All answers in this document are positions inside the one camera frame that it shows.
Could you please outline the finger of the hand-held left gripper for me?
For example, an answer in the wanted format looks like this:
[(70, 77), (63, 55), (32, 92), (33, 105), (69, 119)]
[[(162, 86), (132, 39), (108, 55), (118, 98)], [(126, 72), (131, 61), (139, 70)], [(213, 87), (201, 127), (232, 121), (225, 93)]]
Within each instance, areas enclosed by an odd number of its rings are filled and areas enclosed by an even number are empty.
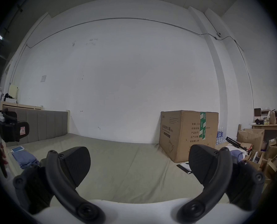
[(26, 121), (18, 121), (17, 114), (9, 111), (8, 108), (2, 110), (3, 121), (0, 120), (0, 136), (5, 142), (19, 142), (20, 139), (29, 134), (30, 126)]

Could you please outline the person's left hand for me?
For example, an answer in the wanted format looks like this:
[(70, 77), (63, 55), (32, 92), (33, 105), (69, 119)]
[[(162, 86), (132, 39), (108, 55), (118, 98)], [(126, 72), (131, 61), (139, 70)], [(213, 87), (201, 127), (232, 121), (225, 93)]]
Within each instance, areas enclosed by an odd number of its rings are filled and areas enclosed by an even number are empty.
[(0, 143), (0, 166), (3, 168), (7, 165), (8, 165), (8, 161), (6, 159), (4, 147), (3, 147), (2, 143)]

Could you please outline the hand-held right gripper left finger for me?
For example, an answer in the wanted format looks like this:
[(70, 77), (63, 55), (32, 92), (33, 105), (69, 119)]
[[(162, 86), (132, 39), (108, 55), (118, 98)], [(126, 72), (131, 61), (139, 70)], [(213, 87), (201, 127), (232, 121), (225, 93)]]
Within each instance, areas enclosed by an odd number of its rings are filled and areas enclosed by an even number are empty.
[(86, 147), (73, 147), (61, 153), (50, 150), (39, 164), (31, 164), (13, 180), (20, 206), (30, 214), (50, 207), (55, 196), (78, 220), (88, 224), (105, 223), (104, 212), (76, 191), (90, 170)]

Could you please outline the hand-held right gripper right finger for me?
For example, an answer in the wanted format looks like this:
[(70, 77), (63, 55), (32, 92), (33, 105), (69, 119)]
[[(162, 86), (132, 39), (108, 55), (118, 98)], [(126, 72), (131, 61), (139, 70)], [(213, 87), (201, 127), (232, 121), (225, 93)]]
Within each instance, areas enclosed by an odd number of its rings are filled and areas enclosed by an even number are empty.
[(195, 223), (207, 215), (226, 194), (230, 204), (244, 211), (258, 206), (265, 176), (249, 162), (231, 155), (227, 147), (216, 150), (206, 145), (192, 145), (189, 166), (204, 189), (177, 212), (181, 223)]

